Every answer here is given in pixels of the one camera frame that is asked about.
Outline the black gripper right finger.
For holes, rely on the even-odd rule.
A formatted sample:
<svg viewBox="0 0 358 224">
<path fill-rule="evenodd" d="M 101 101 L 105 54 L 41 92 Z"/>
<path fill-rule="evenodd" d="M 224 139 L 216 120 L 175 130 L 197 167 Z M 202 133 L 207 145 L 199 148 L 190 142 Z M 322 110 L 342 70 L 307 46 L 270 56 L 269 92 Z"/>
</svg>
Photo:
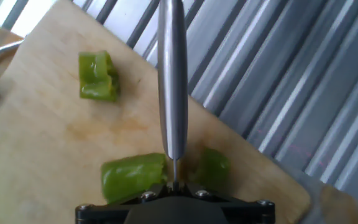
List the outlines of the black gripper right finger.
<svg viewBox="0 0 358 224">
<path fill-rule="evenodd" d="M 270 200 L 246 202 L 197 184 L 176 184 L 176 205 L 180 215 L 196 223 L 274 223 L 275 203 Z"/>
</svg>

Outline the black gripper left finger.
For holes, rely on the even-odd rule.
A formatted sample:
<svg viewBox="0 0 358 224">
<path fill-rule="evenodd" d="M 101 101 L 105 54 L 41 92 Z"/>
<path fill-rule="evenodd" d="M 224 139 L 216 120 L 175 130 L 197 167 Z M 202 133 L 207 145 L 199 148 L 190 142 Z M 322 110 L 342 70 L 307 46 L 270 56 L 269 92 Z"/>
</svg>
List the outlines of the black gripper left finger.
<svg viewBox="0 0 358 224">
<path fill-rule="evenodd" d="M 175 184 L 153 184 L 149 189 L 106 205 L 84 203 L 75 208 L 75 224 L 124 223 L 130 210 L 175 194 Z"/>
</svg>

